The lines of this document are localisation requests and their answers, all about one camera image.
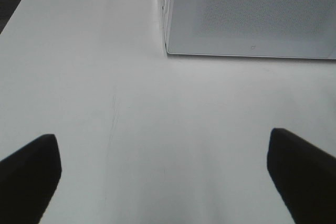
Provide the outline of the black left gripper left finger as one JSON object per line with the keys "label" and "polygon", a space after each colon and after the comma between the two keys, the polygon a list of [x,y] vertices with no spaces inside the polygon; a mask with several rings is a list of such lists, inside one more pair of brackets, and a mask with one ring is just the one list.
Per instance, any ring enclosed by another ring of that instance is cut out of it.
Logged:
{"label": "black left gripper left finger", "polygon": [[61,173],[53,134],[42,135],[1,160],[1,223],[39,223]]}

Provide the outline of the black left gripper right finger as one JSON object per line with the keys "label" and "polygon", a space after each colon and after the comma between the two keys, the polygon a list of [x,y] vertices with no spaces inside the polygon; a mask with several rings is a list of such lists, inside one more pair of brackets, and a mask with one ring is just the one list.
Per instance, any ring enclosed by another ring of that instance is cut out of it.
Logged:
{"label": "black left gripper right finger", "polygon": [[274,128],[268,173],[295,223],[335,223],[335,157],[286,129]]}

